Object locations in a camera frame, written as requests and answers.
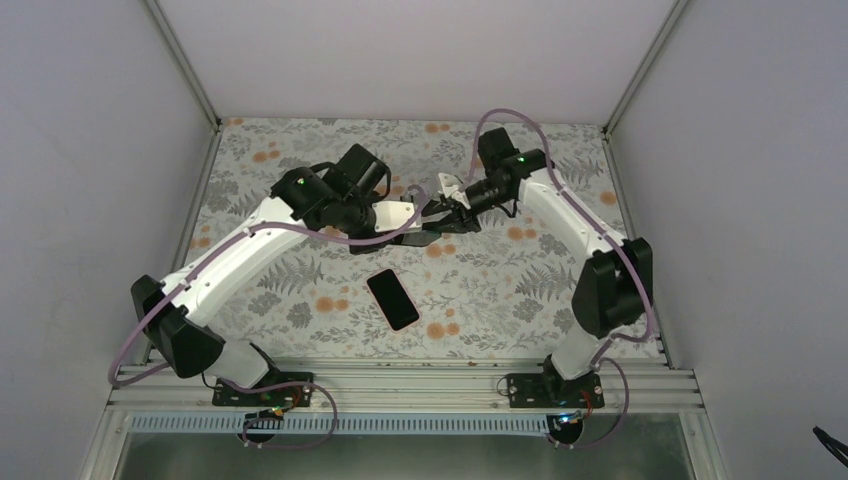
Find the black phone case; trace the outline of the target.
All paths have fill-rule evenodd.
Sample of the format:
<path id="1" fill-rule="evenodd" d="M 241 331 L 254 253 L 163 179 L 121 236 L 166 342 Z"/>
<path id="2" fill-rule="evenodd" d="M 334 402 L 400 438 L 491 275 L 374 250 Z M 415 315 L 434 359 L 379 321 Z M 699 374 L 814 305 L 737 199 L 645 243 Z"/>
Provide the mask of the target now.
<path id="1" fill-rule="evenodd" d="M 384 246 L 405 246 L 414 248 L 424 248 L 438 240 L 445 239 L 448 233 L 430 230 L 408 230 L 386 242 Z"/>

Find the phone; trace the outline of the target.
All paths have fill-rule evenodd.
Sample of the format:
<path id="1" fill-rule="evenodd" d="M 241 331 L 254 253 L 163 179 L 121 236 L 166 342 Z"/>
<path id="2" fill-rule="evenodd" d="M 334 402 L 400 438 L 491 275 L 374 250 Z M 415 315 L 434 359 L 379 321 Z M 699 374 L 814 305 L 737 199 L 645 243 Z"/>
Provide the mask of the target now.
<path id="1" fill-rule="evenodd" d="M 366 280 L 366 285 L 393 332 L 405 330 L 420 320 L 418 308 L 394 270 L 375 273 Z"/>

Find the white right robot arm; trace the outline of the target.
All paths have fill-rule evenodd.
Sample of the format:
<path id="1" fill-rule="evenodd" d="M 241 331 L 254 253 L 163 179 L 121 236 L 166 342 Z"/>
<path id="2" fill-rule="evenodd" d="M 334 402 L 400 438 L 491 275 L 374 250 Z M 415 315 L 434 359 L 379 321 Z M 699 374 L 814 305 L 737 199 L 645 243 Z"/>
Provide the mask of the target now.
<path id="1" fill-rule="evenodd" d="M 519 151 L 503 128 L 484 133 L 476 149 L 482 179 L 463 185 L 451 174 L 437 177 L 437 192 L 424 209 L 428 231 L 471 233 L 480 214 L 512 202 L 545 221 L 577 261 L 571 300 L 576 324 L 544 363 L 544 399 L 565 407 L 580 393 L 580 377 L 598 366 L 623 327 L 651 313 L 653 251 L 643 238 L 626 238 L 604 223 L 573 193 L 556 170 L 548 146 Z"/>

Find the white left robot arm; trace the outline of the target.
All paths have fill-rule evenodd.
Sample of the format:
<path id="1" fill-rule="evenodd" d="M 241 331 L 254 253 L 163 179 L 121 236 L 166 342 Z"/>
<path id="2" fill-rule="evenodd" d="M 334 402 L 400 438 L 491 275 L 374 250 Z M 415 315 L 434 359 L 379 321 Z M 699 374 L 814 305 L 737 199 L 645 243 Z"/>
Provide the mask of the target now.
<path id="1" fill-rule="evenodd" d="M 161 280 L 137 279 L 131 297 L 144 334 L 180 378 L 212 375 L 263 405 L 278 391 L 273 360 L 249 341 L 228 340 L 211 322 L 223 304 L 287 250 L 327 227 L 355 251 L 379 249 L 415 228 L 411 201 L 375 190 L 388 166 L 360 144 L 336 162 L 291 169 L 256 209 L 217 244 Z"/>

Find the aluminium frame rail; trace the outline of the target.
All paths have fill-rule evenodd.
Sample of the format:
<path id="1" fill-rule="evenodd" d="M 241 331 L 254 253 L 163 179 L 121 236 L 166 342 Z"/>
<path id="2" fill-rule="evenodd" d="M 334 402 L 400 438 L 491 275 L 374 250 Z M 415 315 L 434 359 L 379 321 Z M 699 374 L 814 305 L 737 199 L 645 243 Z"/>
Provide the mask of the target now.
<path id="1" fill-rule="evenodd" d="M 691 370 L 672 370 L 654 359 L 622 360 L 623 373 L 600 372 L 604 413 L 623 405 L 632 413 L 697 412 L 704 401 Z M 305 359 L 281 361 L 287 371 L 306 371 L 327 389 L 342 413 L 504 413 L 504 376 L 535 373 L 540 365 L 520 360 L 431 359 L 421 361 Z M 180 379 L 171 371 L 156 373 L 112 391 L 110 410 L 212 409 L 212 391 L 197 378 Z"/>

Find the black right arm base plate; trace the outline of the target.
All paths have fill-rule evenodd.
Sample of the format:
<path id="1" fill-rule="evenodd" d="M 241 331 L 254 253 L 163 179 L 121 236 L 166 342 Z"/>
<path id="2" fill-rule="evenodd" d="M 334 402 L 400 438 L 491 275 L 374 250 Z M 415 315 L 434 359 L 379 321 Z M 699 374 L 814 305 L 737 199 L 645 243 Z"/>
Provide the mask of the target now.
<path id="1" fill-rule="evenodd" d="M 511 408 L 578 409 L 605 406 L 600 377 L 595 373 L 574 380 L 562 380 L 544 373 L 512 373 L 506 375 L 505 380 Z"/>

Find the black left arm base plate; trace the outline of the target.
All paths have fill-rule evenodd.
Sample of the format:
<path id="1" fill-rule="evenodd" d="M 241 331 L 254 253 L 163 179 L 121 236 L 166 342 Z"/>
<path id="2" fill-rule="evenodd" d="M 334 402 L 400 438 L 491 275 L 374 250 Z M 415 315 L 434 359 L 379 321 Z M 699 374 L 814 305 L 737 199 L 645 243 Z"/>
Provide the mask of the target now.
<path id="1" fill-rule="evenodd" d="M 280 383 L 312 382 L 311 372 L 270 372 L 254 389 L 269 387 Z M 211 403 L 216 407 L 282 408 L 308 407 L 312 388 L 296 385 L 287 388 L 275 388 L 261 393 L 244 393 L 233 389 L 221 380 L 216 381 Z"/>

